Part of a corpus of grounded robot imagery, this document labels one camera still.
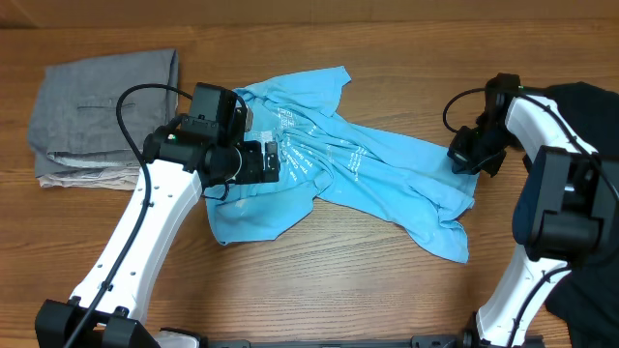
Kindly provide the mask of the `light blue t-shirt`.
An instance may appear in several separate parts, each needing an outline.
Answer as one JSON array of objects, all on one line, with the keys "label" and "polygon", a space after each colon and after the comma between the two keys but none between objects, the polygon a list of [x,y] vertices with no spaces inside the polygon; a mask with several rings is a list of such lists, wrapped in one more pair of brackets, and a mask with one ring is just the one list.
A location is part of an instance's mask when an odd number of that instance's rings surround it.
[{"label": "light blue t-shirt", "polygon": [[467,262],[458,218],[474,205],[476,177],[453,173],[445,147],[345,121],[337,109],[350,79],[336,67],[237,89],[253,113],[246,138],[277,144],[280,178],[206,189],[214,237],[222,245],[272,241],[320,198],[393,222],[426,251]]}]

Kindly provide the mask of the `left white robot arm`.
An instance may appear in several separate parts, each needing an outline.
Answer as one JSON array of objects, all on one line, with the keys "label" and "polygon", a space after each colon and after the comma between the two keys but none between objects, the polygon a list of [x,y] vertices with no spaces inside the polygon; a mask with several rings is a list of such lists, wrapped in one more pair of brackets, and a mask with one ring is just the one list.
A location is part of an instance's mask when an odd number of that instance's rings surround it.
[{"label": "left white robot arm", "polygon": [[131,200],[88,275],[65,302],[47,300],[35,320],[40,346],[205,347],[180,329],[145,328],[154,285],[175,236],[207,188],[274,183],[278,146],[247,141],[252,114],[244,99],[199,83],[189,112],[157,128],[141,147]]}]

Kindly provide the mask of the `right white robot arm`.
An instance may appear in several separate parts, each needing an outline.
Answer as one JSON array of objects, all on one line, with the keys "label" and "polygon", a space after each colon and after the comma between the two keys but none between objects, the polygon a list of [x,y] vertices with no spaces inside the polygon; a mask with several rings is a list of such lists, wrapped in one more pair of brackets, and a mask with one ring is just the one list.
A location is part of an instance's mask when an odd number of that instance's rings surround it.
[{"label": "right white robot arm", "polygon": [[512,218],[516,248],[490,299],[458,336],[413,345],[542,347],[528,327],[573,270],[614,256],[618,219],[618,96],[584,83],[546,88],[500,73],[480,88],[485,108],[474,128],[456,130],[448,156],[456,174],[495,176],[510,147],[527,171]]}]

